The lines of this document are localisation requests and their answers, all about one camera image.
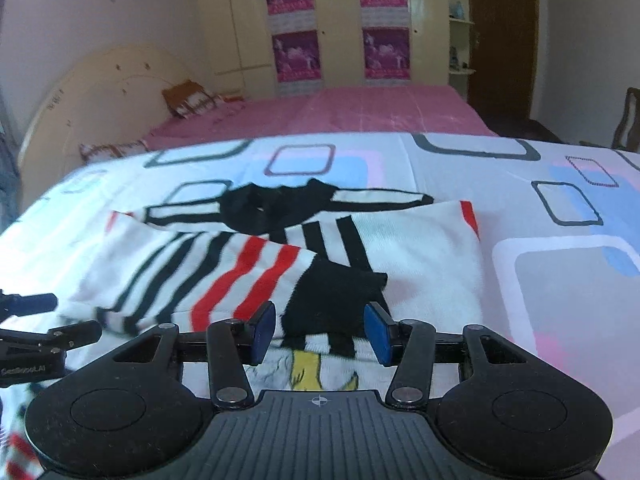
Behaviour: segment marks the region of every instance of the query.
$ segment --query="shelf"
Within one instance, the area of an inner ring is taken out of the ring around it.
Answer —
[[[465,25],[473,25],[474,22],[470,22],[469,20],[459,20],[457,18],[449,17],[449,21],[452,23],[464,23]]]
[[[461,68],[460,70],[449,69],[449,75],[472,75],[475,73],[476,71],[470,68]]]

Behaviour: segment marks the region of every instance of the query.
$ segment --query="pink bed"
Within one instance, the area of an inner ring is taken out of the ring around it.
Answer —
[[[335,133],[438,132],[495,136],[449,86],[333,88],[309,96],[235,102],[149,132],[152,150],[215,140]]]

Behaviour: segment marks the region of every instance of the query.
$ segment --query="door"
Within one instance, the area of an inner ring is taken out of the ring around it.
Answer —
[[[468,102],[482,117],[529,117],[536,67],[538,0],[470,0]]]

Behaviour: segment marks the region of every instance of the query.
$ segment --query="wooden chair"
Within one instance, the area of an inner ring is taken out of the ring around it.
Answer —
[[[581,146],[594,146],[604,148],[599,144],[593,144],[586,140],[580,141]],[[640,89],[629,88],[626,91],[625,111],[622,120],[616,128],[611,143],[613,150],[625,150],[626,152],[638,152],[640,148]]]

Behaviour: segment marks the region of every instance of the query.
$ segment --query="brown pillow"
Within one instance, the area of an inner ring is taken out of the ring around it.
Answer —
[[[202,115],[216,107],[215,96],[210,95],[202,85],[191,80],[162,90],[162,97],[172,114],[184,118]]]
[[[79,149],[80,157],[85,164],[140,155],[149,151],[144,140],[126,142],[124,144],[80,144]]]

